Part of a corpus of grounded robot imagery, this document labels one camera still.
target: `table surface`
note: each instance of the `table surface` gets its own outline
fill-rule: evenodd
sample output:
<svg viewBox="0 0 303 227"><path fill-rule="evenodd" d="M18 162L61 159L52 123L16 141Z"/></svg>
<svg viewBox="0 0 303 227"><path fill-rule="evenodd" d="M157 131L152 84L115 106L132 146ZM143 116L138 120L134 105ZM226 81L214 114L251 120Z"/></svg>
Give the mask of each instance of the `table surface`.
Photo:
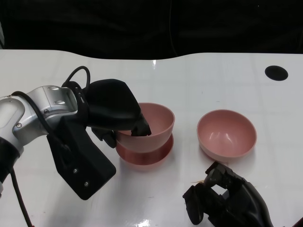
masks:
<svg viewBox="0 0 303 227"><path fill-rule="evenodd" d="M117 169L89 200L82 201L56 172L45 136L25 146L15 170L23 199L36 227L192 226L183 193L205 178L213 163L199 148L196 126L205 113L230 109L256 127L254 152L227 163L251 182L265 200L274 226L290 227L303 217L303 55L200 53L168 60L93 59L59 51L0 51L0 96L43 85L60 86L78 66L92 81L123 80L138 102L155 102L176 117L175 144L154 171L129 169L114 149L92 140ZM285 68L285 81L269 79L267 66ZM74 78L85 85L85 72ZM0 226L26 226L11 179L0 199ZM206 216L201 226L212 226Z"/></svg>

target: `black hole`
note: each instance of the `black hole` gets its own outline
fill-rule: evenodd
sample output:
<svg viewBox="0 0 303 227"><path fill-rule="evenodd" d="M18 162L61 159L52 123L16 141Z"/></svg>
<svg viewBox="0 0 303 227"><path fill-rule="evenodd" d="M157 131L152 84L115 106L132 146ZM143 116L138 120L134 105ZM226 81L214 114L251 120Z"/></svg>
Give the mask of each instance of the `black hole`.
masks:
<svg viewBox="0 0 303 227"><path fill-rule="evenodd" d="M268 78L276 81L282 81L288 77L288 72L282 67L276 65L268 66L265 69L265 74Z"/></svg>

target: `robotic hand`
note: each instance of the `robotic hand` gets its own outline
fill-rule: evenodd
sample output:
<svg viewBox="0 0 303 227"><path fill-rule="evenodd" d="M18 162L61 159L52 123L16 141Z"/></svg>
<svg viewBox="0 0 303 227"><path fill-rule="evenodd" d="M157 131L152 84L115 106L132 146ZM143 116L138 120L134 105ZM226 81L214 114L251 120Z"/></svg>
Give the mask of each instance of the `robotic hand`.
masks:
<svg viewBox="0 0 303 227"><path fill-rule="evenodd" d="M183 195L194 225L205 213L215 227L273 227L266 203L251 183L217 162L205 173L204 182L191 186ZM212 189L214 185L227 191L218 195Z"/></svg>
<svg viewBox="0 0 303 227"><path fill-rule="evenodd" d="M83 90L70 81L80 69L88 75ZM83 66L62 87L43 86L0 98L0 193L23 146L47 135L58 173L81 199L91 197L116 169L92 142L87 126L112 148L117 130L131 130L135 136L151 134L127 85L115 79L90 84L89 71Z"/></svg>

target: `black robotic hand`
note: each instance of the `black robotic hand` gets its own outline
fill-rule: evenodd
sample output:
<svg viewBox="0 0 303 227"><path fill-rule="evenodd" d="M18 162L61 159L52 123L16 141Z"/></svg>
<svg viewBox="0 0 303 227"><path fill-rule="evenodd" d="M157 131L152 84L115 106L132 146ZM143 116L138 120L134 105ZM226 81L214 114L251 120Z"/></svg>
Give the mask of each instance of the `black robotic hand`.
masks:
<svg viewBox="0 0 303 227"><path fill-rule="evenodd" d="M191 186L183 195L194 225L205 213L215 227L273 227L266 203L251 183L217 162L205 173L204 182ZM218 195L212 189L214 185L227 191Z"/></svg>

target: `pink bowl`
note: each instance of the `pink bowl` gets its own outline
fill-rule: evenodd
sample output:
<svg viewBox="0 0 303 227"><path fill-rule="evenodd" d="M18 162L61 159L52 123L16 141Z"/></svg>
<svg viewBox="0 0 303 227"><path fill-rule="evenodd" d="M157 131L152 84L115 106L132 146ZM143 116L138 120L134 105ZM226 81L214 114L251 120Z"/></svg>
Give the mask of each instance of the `pink bowl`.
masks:
<svg viewBox="0 0 303 227"><path fill-rule="evenodd" d="M171 134L170 138L162 147L152 152L133 152L123 147L119 142L117 143L116 151L129 167L135 170L146 171L160 166L168 157L173 145L174 137Z"/></svg>
<svg viewBox="0 0 303 227"><path fill-rule="evenodd" d="M202 150L221 162L247 155L257 141L256 129L250 120L231 110L205 114L198 123L197 134Z"/></svg>
<svg viewBox="0 0 303 227"><path fill-rule="evenodd" d="M175 122L174 113L167 107L155 103L139 103L146 121L150 125L150 136L131 136L131 131L118 131L117 141L126 149L146 153L163 146L169 139Z"/></svg>

